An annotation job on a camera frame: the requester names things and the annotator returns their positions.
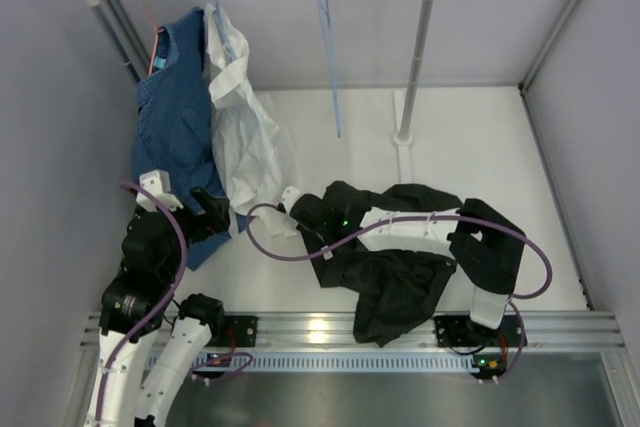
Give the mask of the black pinstriped shirt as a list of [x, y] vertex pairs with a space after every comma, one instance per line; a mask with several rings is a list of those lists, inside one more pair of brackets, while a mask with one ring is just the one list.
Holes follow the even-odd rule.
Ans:
[[[344, 181], [330, 184], [323, 201], [342, 215], [351, 207], [430, 212], [462, 206], [459, 197], [421, 184], [396, 184], [376, 193]], [[456, 262], [446, 256], [406, 250], [370, 252], [357, 241], [311, 264], [322, 288], [342, 287], [359, 295], [355, 341], [380, 347], [429, 320], [456, 271]]]

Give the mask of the blue wire hanger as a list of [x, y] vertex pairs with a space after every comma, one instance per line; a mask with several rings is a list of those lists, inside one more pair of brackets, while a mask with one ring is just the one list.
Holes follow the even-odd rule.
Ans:
[[340, 139], [343, 136], [343, 120], [338, 93], [338, 64], [335, 51], [334, 33], [332, 28], [330, 2], [329, 0], [316, 0], [316, 6], [319, 16], [323, 47], [327, 59], [336, 136], [338, 139]]

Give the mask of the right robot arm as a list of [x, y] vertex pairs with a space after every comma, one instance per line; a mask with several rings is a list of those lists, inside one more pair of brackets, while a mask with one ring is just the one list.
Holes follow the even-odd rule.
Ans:
[[523, 255], [522, 231], [478, 199], [440, 212], [338, 207], [313, 194], [284, 203], [319, 284], [358, 295], [353, 336], [383, 347], [429, 320], [462, 270], [473, 285], [468, 337], [499, 336]]

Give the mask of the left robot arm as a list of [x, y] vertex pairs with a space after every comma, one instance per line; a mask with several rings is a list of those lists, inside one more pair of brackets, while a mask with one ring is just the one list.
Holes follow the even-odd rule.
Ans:
[[179, 305], [164, 351], [152, 368], [146, 366], [184, 276], [189, 247], [227, 230], [230, 213], [226, 198], [202, 188], [190, 192], [199, 214], [167, 194], [137, 191], [153, 208], [135, 210], [121, 245], [119, 272], [102, 295], [88, 426], [164, 425], [196, 356], [226, 333], [222, 302], [192, 294]]

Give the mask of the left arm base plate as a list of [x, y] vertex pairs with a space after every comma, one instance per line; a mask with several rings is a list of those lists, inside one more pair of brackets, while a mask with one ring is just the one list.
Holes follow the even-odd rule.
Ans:
[[216, 346], [231, 349], [253, 348], [256, 345], [257, 327], [257, 316], [227, 315]]

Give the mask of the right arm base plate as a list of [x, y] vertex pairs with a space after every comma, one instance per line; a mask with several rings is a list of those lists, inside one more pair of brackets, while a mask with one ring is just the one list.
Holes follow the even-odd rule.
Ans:
[[507, 314], [494, 330], [473, 323], [469, 315], [439, 315], [434, 325], [437, 345], [470, 360], [479, 383], [504, 380], [528, 345], [518, 314]]

